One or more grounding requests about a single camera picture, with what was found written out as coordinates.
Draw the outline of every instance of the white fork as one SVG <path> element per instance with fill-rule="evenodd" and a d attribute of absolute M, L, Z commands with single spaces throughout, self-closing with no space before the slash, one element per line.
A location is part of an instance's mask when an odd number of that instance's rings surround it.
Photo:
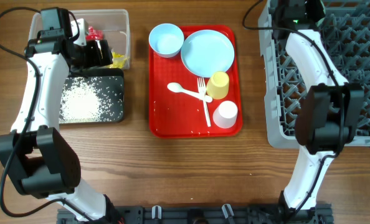
<path fill-rule="evenodd" d="M 199 90 L 199 93 L 202 95 L 204 115 L 206 116 L 207 127 L 211 127 L 209 110 L 207 109 L 207 103 L 205 99 L 206 84 L 204 83 L 204 79 L 202 77 L 197 78 L 197 90 Z"/>

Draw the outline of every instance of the red tray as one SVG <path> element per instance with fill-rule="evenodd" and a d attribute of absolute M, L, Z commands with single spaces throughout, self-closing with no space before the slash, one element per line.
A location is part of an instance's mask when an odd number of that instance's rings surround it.
<path fill-rule="evenodd" d="M 149 46 L 149 128 L 151 132 L 160 138 L 218 137 L 237 134 L 242 128 L 243 119 L 233 31 L 222 25 L 180 28 L 184 32 L 185 39 L 192 33 L 204 29 L 216 30 L 229 38 L 235 49 L 234 63 L 227 71 L 229 92 L 224 99 L 213 100 L 212 103 L 207 104 L 211 119 L 211 127 L 208 128 L 202 101 L 167 89 L 168 83 L 177 82 L 183 88 L 197 92 L 198 76 L 184 66 L 181 53 L 173 58 L 162 58 Z M 229 129 L 219 128 L 212 119 L 213 112 L 225 100 L 233 101 L 239 109 L 236 123 Z"/>

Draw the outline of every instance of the plastic bin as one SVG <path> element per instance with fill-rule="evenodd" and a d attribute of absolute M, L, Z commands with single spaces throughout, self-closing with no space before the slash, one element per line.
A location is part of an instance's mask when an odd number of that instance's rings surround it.
<path fill-rule="evenodd" d="M 326 18 L 321 27 L 324 46 L 341 74 L 359 83 L 365 102 L 356 135 L 349 146 L 370 147 L 370 1 L 324 0 Z M 272 25 L 278 0 L 268 0 L 259 18 L 259 27 Z M 271 30 L 260 30 L 260 53 L 264 57 L 267 92 L 265 118 L 268 141 L 273 147 L 295 148 L 294 125 L 299 100 L 307 94 L 304 81 L 292 58 L 272 39 Z"/>
<path fill-rule="evenodd" d="M 109 47 L 127 58 L 123 69 L 130 67 L 130 19 L 125 9 L 98 9 L 72 11 L 76 19 L 85 19 L 89 26 L 102 30 Z M 29 40 L 42 30 L 41 15 L 36 13 L 31 22 Z"/>

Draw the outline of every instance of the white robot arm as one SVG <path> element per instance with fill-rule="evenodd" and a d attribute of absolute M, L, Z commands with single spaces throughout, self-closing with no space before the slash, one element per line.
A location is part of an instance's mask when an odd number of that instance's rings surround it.
<path fill-rule="evenodd" d="M 307 35 L 319 46 L 329 62 L 330 68 L 332 69 L 339 85 L 347 83 L 347 79 L 339 73 L 329 58 L 329 55 L 326 53 L 326 50 L 322 45 L 320 33 L 313 30 L 299 30 L 299 32 Z M 297 68 L 300 71 L 300 75 L 303 77 L 307 91 L 311 86 L 317 86 L 321 83 L 327 86 L 334 86 L 333 80 L 329 77 L 328 69 L 324 64 L 321 55 L 304 37 L 294 33 L 290 34 L 286 44 L 286 51 L 296 63 Z M 311 155 L 305 146 L 300 146 L 295 170 L 293 171 L 290 183 L 286 186 L 284 191 L 285 200 L 290 208 L 298 208 L 307 196 L 307 192 L 311 189 L 315 177 L 318 174 L 320 161 L 326 155 L 334 155 L 334 152 L 324 151 Z M 301 208 L 302 210 L 315 207 L 316 195 L 323 177 L 332 161 L 333 159 L 330 158 L 325 160 L 325 165 L 322 168 L 316 187 L 311 197 Z"/>
<path fill-rule="evenodd" d="M 26 57 L 38 69 L 38 97 L 27 130 L 26 119 L 36 88 L 36 71 L 27 63 L 28 75 L 21 109 L 11 133 L 0 136 L 0 160 L 5 166 L 13 151 L 14 140 L 20 135 L 23 144 L 12 162 L 9 176 L 16 190 L 23 195 L 53 200 L 71 211 L 78 221 L 113 222 L 120 218 L 109 199 L 96 192 L 81 179 L 77 155 L 59 134 L 59 110 L 62 90 L 70 68 L 90 68 L 111 64 L 111 53 L 105 40 L 85 41 L 88 25 L 83 19 L 70 25 L 69 11 L 50 8 L 41 12 L 44 30 L 37 39 L 29 40 Z M 42 157 L 28 159 L 25 155 L 38 147 Z"/>

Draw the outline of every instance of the plastic cup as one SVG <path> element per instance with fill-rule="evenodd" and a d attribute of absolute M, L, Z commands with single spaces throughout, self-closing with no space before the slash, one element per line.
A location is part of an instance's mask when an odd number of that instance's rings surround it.
<path fill-rule="evenodd" d="M 177 55 L 183 43 L 184 34 L 174 24 L 160 24 L 149 34 L 149 45 L 160 57 L 171 58 Z"/>
<path fill-rule="evenodd" d="M 229 76 L 225 72 L 214 73 L 207 83 L 207 94 L 215 100 L 221 100 L 228 95 Z"/>
<path fill-rule="evenodd" d="M 220 128 L 231 128 L 236 123 L 237 112 L 234 102 L 224 101 L 214 111 L 212 119 Z"/>

